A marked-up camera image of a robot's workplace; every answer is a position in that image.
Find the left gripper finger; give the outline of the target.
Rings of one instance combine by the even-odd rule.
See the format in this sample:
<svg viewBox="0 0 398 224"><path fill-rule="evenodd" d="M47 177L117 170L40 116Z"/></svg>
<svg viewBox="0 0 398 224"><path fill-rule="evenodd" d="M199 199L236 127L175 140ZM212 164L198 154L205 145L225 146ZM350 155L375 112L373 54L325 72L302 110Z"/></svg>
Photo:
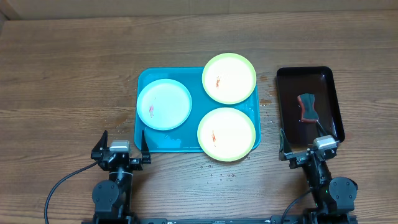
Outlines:
<svg viewBox="0 0 398 224"><path fill-rule="evenodd" d="M97 142L95 147L91 150L92 152L100 152L104 148L106 148L108 145L108 132L105 130L100 138L100 140Z"/></svg>
<svg viewBox="0 0 398 224"><path fill-rule="evenodd" d="M141 132L141 154L143 159L150 159L150 152L148 145L146 143L145 132L142 130Z"/></svg>

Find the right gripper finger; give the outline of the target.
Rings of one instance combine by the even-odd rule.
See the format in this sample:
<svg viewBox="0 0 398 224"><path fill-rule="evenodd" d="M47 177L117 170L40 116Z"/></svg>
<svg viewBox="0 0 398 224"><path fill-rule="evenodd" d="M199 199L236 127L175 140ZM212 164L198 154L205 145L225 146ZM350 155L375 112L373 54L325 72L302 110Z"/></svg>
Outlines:
<svg viewBox="0 0 398 224"><path fill-rule="evenodd" d="M279 155L280 156L288 156L292 154L292 150L290 147L290 143L287 140L284 130L280 129L280 148Z"/></svg>
<svg viewBox="0 0 398 224"><path fill-rule="evenodd" d="M317 133L320 137L327 136L328 132L323 128L319 120L316 121Z"/></svg>

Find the red and black sponge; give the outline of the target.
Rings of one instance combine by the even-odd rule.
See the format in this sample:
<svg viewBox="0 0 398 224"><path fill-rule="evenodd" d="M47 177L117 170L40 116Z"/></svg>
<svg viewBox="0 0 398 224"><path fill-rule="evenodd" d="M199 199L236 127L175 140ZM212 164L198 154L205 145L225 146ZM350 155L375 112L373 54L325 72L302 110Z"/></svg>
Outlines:
<svg viewBox="0 0 398 224"><path fill-rule="evenodd" d="M315 110L315 95L304 93L297 97L300 112L300 121L303 123L316 123L319 120L318 113Z"/></svg>

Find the light blue plate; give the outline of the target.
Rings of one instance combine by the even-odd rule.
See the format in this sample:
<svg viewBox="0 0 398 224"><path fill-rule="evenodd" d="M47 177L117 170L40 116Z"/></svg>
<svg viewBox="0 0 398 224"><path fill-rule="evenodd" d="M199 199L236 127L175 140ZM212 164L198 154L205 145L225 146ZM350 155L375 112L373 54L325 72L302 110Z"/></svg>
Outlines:
<svg viewBox="0 0 398 224"><path fill-rule="evenodd" d="M137 113L148 127L168 131L180 126L192 110L187 87L173 79L160 79L146 85L137 97Z"/></svg>

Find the yellow-green plate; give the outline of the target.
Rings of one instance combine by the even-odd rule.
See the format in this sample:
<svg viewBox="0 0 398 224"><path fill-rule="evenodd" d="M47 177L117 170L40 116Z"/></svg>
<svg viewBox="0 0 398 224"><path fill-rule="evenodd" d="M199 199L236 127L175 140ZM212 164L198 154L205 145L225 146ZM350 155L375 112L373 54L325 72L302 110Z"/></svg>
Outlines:
<svg viewBox="0 0 398 224"><path fill-rule="evenodd" d="M242 111L217 108L200 121L197 139L203 151L213 159L233 162L252 150L256 140L253 122Z"/></svg>
<svg viewBox="0 0 398 224"><path fill-rule="evenodd" d="M206 63L201 80L210 98L222 104L233 105L253 93L257 74L252 63L242 55L223 53Z"/></svg>

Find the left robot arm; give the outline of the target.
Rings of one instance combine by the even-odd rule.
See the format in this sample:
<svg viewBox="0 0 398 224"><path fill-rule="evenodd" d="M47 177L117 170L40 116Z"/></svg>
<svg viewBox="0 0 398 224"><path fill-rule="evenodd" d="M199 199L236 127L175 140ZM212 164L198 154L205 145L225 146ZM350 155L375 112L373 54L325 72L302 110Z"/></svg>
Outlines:
<svg viewBox="0 0 398 224"><path fill-rule="evenodd" d="M91 151L91 159L109 173L107 180L95 185L92 199L95 212L92 223L131 223L138 224L139 218L131 211L132 178L134 171L151 163L145 133L141 133L141 158L131 157L129 141L113 141L107 145L108 132L105 131Z"/></svg>

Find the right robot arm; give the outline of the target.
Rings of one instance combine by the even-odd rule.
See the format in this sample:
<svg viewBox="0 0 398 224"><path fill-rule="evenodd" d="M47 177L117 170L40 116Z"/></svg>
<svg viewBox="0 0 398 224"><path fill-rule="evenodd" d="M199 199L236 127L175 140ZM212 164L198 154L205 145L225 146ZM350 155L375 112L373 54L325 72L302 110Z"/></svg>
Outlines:
<svg viewBox="0 0 398 224"><path fill-rule="evenodd" d="M308 190L296 198L284 211L277 223L357 223L351 217L358 185L347 177L332 177L326 161L336 156L340 141L316 122L320 137L312 147L294 153L283 129L280 130L279 160L289 161L291 169L302 168ZM289 210L308 194L312 194L314 208L307 208L299 216L288 217Z"/></svg>

